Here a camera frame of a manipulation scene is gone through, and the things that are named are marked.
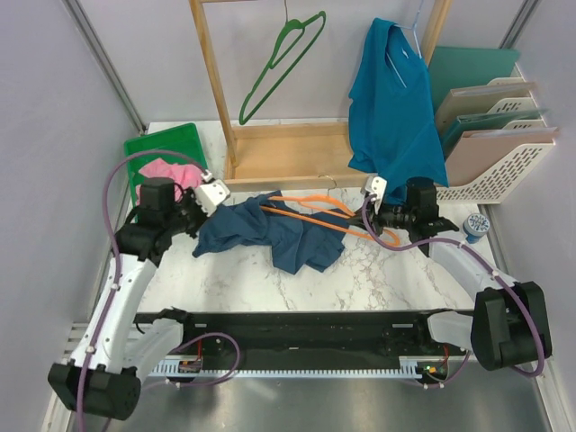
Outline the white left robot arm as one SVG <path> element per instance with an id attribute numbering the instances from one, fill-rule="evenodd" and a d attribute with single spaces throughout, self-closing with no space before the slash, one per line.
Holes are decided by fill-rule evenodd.
<path id="1" fill-rule="evenodd" d="M 172 179 L 147 179 L 124 225 L 94 314 L 77 347 L 49 370 L 48 382 L 63 405 L 76 413 L 127 419 L 143 382 L 173 349 L 190 353 L 197 332 L 177 313 L 161 313 L 144 334 L 130 341 L 140 301 L 170 249 L 174 236 L 195 237 L 230 196 L 228 187 L 206 175 L 197 187 L 181 188 Z"/>

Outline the orange plastic hanger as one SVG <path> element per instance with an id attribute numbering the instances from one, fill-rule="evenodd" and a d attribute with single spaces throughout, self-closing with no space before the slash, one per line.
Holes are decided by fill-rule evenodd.
<path id="1" fill-rule="evenodd" d="M 310 214 L 297 212 L 292 208 L 287 210 L 280 207 L 281 203 L 294 203 L 303 209 L 310 210 Z M 359 229 L 351 229 L 351 222 L 356 214 L 343 202 L 327 194 L 313 194 L 302 197 L 274 195 L 266 199 L 266 203 L 260 205 L 265 212 L 290 217 L 300 221 L 320 226 L 325 229 L 354 236 L 360 239 L 374 241 L 369 235 Z"/>

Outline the dark blue t-shirt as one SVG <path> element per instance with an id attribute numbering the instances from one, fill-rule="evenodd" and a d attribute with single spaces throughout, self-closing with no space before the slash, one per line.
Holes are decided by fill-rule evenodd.
<path id="1" fill-rule="evenodd" d="M 236 246 L 265 246 L 270 248 L 273 266 L 286 273 L 295 275 L 303 266 L 325 271 L 345 250 L 345 234 L 262 209 L 268 205 L 288 212 L 290 208 L 284 202 L 271 199 L 280 194 L 260 194 L 235 205 L 221 206 L 200 228 L 193 256 L 220 253 Z"/>

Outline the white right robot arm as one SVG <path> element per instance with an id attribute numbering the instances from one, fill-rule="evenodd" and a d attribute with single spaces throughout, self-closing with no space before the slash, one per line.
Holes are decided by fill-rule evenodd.
<path id="1" fill-rule="evenodd" d="M 437 189 L 425 177 L 408 181 L 402 204 L 384 200 L 386 181 L 367 177 L 357 227 L 379 245 L 386 229 L 405 230 L 409 244 L 391 251 L 419 249 L 442 266 L 468 293 L 473 309 L 430 311 L 426 323 L 412 331 L 413 346 L 435 353 L 444 343 L 475 355 L 487 371 L 513 368 L 525 377 L 540 375 L 552 354 L 545 296 L 534 282 L 521 283 L 492 265 L 467 241 L 452 221 L 439 213 Z"/>

